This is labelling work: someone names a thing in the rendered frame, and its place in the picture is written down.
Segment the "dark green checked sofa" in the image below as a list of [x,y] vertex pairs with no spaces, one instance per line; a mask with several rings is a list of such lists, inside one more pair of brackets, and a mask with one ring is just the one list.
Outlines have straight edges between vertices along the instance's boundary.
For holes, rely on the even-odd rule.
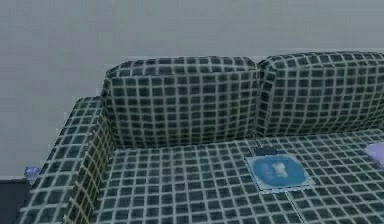
[[[79,99],[14,224],[384,224],[384,53],[132,60]],[[260,194],[252,148],[311,189]]]

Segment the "blue and white flat square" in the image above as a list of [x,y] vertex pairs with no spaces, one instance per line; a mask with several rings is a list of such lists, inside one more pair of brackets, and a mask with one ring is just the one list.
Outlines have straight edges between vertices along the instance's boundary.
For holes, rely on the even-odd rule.
[[311,189],[315,181],[293,155],[270,146],[252,148],[244,158],[245,166],[260,194],[285,193]]

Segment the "small blue-white object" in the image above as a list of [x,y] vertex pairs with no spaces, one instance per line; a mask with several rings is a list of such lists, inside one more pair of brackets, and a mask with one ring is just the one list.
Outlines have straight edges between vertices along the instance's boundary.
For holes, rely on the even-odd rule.
[[27,166],[24,169],[24,176],[27,180],[36,179],[40,173],[41,168],[37,166]]

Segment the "pale lilac object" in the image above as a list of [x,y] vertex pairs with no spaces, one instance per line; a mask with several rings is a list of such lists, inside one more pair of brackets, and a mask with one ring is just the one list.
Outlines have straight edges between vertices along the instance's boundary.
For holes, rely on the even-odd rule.
[[384,142],[369,144],[366,154],[384,168]]

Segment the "black side table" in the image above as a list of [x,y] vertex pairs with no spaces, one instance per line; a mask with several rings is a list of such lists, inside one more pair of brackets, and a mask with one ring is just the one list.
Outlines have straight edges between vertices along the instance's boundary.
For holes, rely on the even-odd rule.
[[0,180],[0,224],[13,224],[28,199],[31,185],[26,179]]

